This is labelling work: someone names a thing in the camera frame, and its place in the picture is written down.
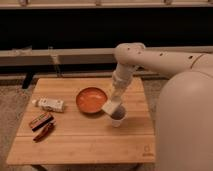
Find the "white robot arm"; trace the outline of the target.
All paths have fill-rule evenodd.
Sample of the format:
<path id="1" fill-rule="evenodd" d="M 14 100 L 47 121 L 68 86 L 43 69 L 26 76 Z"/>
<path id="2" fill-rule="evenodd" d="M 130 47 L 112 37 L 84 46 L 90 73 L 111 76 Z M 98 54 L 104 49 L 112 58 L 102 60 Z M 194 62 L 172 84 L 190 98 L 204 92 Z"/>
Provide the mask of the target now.
<path id="1" fill-rule="evenodd" d="M 168 78 L 190 69 L 213 69 L 213 54 L 148 50 L 142 43 L 122 43 L 114 49 L 117 66 L 112 75 L 111 100 L 120 101 L 137 67 Z"/>

